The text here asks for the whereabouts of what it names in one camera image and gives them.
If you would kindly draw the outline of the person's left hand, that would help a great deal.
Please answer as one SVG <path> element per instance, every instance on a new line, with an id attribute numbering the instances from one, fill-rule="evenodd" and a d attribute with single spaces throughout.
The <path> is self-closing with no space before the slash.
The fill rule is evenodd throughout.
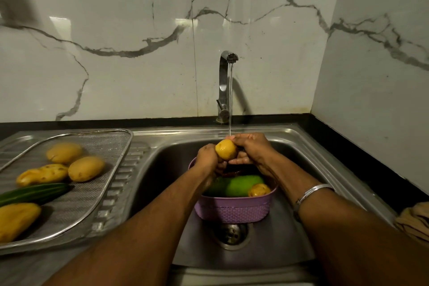
<path id="1" fill-rule="evenodd" d="M 216 177 L 217 159 L 220 158 L 215 151 L 215 145 L 212 143 L 203 146 L 197 153 L 194 168 L 202 174 L 205 188 L 208 188 Z"/>

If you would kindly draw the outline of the person's right hand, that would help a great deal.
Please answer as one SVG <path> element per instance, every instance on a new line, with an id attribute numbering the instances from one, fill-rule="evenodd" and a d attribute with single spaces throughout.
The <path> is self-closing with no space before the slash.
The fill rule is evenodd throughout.
<path id="1" fill-rule="evenodd" d="M 255 140 L 249 145 L 247 153 L 258 170 L 266 176 L 276 178 L 275 166 L 281 156 L 271 146 L 263 133 L 255 133 Z"/>

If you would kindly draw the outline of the small round yellow mango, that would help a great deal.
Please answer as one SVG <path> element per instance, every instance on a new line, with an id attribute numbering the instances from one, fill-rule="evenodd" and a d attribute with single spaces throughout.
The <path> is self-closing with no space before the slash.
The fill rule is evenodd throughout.
<path id="1" fill-rule="evenodd" d="M 237 146 L 231 139 L 221 140 L 215 145 L 215 151 L 218 157 L 226 162 L 235 159 L 238 154 Z"/>

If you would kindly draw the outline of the person's left forearm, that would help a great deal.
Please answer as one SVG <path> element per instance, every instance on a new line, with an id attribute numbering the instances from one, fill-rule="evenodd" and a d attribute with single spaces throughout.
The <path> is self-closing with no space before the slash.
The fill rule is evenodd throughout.
<path id="1" fill-rule="evenodd" d="M 43 286 L 166 286 L 184 227 L 213 176 L 213 169 L 191 168 Z"/>

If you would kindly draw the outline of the person's right forearm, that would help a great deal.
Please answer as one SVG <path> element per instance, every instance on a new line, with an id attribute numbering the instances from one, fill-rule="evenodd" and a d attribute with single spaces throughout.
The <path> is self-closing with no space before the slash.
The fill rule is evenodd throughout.
<path id="1" fill-rule="evenodd" d="M 429 249 L 280 158 L 276 180 L 337 286 L 429 286 Z"/>

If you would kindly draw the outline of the dark green fruit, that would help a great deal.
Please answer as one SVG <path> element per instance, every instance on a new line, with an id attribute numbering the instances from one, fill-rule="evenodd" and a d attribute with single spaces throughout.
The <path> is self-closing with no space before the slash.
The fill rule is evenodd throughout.
<path id="1" fill-rule="evenodd" d="M 207 197 L 226 198 L 227 188 L 231 180 L 232 178 L 228 177 L 216 177 L 202 195 Z"/>

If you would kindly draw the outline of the light green fruit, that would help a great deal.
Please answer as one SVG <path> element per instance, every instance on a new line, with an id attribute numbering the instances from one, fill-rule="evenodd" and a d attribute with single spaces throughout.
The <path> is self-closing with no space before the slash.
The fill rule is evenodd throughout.
<path id="1" fill-rule="evenodd" d="M 265 184 L 264 179 L 259 175 L 244 175 L 234 178 L 227 178 L 227 186 L 224 196 L 227 198 L 248 197 L 249 190 L 256 184 Z"/>

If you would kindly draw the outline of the small spotted yellow mango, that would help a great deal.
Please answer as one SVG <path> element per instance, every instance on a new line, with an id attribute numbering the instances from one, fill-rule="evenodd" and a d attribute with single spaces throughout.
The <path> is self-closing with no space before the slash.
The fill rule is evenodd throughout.
<path id="1" fill-rule="evenodd" d="M 265 196 L 271 192 L 271 189 L 268 185 L 264 183 L 258 183 L 253 185 L 248 190 L 248 197 L 260 197 Z"/>

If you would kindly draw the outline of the purple plastic basket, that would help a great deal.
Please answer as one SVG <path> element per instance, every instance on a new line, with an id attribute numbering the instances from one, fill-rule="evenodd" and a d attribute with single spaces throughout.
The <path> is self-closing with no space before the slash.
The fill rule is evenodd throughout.
<path id="1" fill-rule="evenodd" d="M 271 202 L 278 185 L 274 178 L 263 175 L 256 166 L 228 164 L 222 177 L 234 178 L 244 175 L 259 175 L 271 192 L 260 197 L 221 198 L 201 196 L 194 208 L 199 218 L 215 223 L 244 224 L 264 219 L 271 208 Z"/>

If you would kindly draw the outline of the stainless steel sink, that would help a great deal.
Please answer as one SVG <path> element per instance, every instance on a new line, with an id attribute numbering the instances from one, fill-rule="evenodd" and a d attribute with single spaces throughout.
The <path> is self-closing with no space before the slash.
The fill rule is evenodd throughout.
<path id="1" fill-rule="evenodd" d="M 395 215 L 347 169 L 296 127 L 233 130 L 142 130 L 91 214 L 80 243 L 76 229 L 50 240 L 27 240 L 0 250 L 0 286 L 315 286 L 331 256 L 340 267 L 351 248 L 370 256 L 384 236 L 393 239 Z M 251 224 L 245 240 L 228 250 L 194 206 L 214 183 L 217 155 L 211 142 L 228 139 L 245 149 L 243 164 L 274 183 L 268 215 Z"/>

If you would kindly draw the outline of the metal sink drain strainer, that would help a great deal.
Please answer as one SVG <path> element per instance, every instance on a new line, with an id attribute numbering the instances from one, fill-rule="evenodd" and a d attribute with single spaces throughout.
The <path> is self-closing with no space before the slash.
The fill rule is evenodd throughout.
<path id="1" fill-rule="evenodd" d="M 250 244 L 254 233 L 252 223 L 246 224 L 214 224 L 211 228 L 213 240 L 222 249 L 238 251 Z"/>

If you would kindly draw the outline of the chrome kitchen faucet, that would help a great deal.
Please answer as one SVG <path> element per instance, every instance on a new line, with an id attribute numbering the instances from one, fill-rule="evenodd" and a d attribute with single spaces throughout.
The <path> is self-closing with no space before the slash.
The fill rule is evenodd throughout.
<path id="1" fill-rule="evenodd" d="M 229 124 L 233 108 L 233 65 L 239 57 L 231 51 L 223 51 L 219 61 L 219 94 L 217 99 L 218 115 L 216 122 Z"/>

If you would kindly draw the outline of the steel mesh drying tray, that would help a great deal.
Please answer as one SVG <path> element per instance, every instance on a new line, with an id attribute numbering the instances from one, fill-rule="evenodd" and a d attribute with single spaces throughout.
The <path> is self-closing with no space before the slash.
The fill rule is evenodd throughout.
<path id="1" fill-rule="evenodd" d="M 0 142 L 0 256 L 85 238 L 131 145 L 126 129 Z"/>

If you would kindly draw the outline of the long spotted yellow mango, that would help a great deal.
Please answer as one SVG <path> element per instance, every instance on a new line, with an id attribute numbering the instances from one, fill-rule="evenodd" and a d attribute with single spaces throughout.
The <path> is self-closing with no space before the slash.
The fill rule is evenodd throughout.
<path id="1" fill-rule="evenodd" d="M 48 164 L 39 168 L 29 169 L 16 179 L 19 187 L 59 183 L 68 176 L 68 167 L 63 164 Z"/>

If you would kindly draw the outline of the beige cloth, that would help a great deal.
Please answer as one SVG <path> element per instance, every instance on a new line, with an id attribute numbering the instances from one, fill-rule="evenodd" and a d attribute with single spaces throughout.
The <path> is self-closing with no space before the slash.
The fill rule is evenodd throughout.
<path id="1" fill-rule="evenodd" d="M 394 225 L 400 231 L 429 249 L 429 202 L 420 202 L 405 208 L 395 218 Z"/>

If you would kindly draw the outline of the dark green cucumber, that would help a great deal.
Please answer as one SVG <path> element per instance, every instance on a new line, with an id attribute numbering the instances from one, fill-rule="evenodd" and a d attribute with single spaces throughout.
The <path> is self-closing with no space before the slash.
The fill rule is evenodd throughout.
<path id="1" fill-rule="evenodd" d="M 67 183 L 48 183 L 21 187 L 0 194 L 0 207 L 10 204 L 35 203 L 44 205 L 73 190 Z"/>

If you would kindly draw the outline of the large yellow mango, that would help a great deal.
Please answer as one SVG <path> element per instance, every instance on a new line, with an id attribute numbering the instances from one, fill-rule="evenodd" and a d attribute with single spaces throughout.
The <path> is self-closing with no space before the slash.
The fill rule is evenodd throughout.
<path id="1" fill-rule="evenodd" d="M 0 244 L 15 240 L 40 216 L 41 206 L 35 203 L 17 203 L 0 207 Z"/>

